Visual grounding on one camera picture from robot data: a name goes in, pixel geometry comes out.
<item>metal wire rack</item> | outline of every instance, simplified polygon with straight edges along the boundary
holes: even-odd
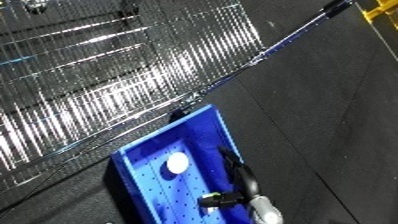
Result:
[[[262,47],[237,0],[3,0],[0,192],[148,126]]]

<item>blue plastic bin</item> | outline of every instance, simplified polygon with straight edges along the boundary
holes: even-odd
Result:
[[[218,146],[238,151],[219,112],[206,106],[172,124],[128,144],[112,159],[146,223],[250,223],[240,205],[206,214],[198,198],[232,190]],[[189,158],[182,174],[168,171],[175,152]]]

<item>yellow object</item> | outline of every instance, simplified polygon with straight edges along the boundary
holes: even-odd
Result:
[[[381,14],[386,14],[390,17],[395,28],[398,29],[398,0],[377,0],[379,7],[363,12],[366,20],[369,23],[373,22],[373,19]]]

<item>white ball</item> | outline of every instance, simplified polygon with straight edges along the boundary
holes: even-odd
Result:
[[[173,153],[167,160],[167,168],[174,174],[181,174],[188,169],[189,159],[183,152]]]

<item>metal rod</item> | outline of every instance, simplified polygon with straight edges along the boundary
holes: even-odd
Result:
[[[263,49],[260,53],[255,56],[252,60],[248,63],[237,69],[235,72],[224,76],[223,78],[213,82],[208,88],[205,88],[203,91],[200,91],[200,96],[207,95],[208,93],[212,92],[214,89],[217,89],[221,85],[225,84],[232,78],[236,77],[246,69],[257,65],[258,63],[268,59],[271,55],[275,54],[276,52],[285,48],[288,44],[294,42],[303,34],[307,33],[308,31],[314,29],[315,27],[319,26],[323,22],[337,16],[341,12],[348,9],[351,5],[353,5],[354,0],[333,0],[325,7],[323,7],[320,11],[318,11],[315,15],[313,15],[309,20],[304,22],[300,25],[297,29],[291,32],[286,37],[282,38],[281,40],[275,42],[272,46]]]

